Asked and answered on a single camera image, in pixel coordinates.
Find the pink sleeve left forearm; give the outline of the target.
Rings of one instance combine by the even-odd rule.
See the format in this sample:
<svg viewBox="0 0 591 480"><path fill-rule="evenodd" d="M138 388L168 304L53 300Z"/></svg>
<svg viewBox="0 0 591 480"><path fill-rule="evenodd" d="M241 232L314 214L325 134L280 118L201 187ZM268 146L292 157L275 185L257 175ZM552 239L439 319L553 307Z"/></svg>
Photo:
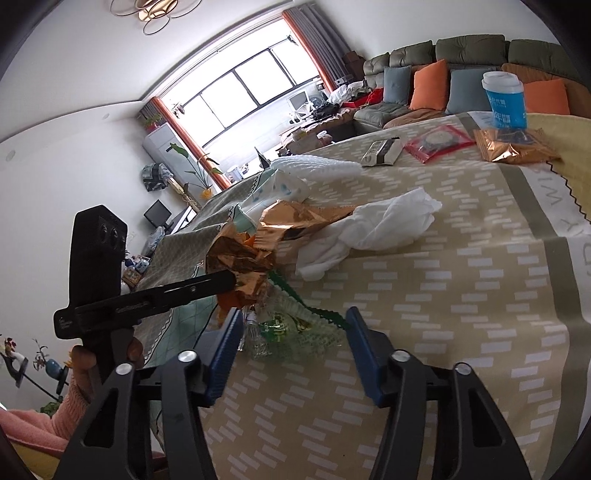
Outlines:
<svg viewBox="0 0 591 480"><path fill-rule="evenodd" d="M88 405L84 392L72 379L52 417L34 410L1 410L1 427L13 444L60 458Z"/></svg>

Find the left hand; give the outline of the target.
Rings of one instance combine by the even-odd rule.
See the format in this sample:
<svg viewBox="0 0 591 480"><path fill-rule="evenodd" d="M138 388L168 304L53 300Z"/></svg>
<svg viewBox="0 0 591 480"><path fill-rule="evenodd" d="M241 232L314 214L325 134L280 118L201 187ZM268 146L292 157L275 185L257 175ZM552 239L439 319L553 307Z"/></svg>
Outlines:
<svg viewBox="0 0 591 480"><path fill-rule="evenodd" d="M94 396L90 371L96 366L96 357L83 346L76 345L69 353L69 360L73 381L84 400L90 403ZM137 368L141 368L144 364L143 346L136 338L133 338L128 345L126 361L132 363Z"/></svg>

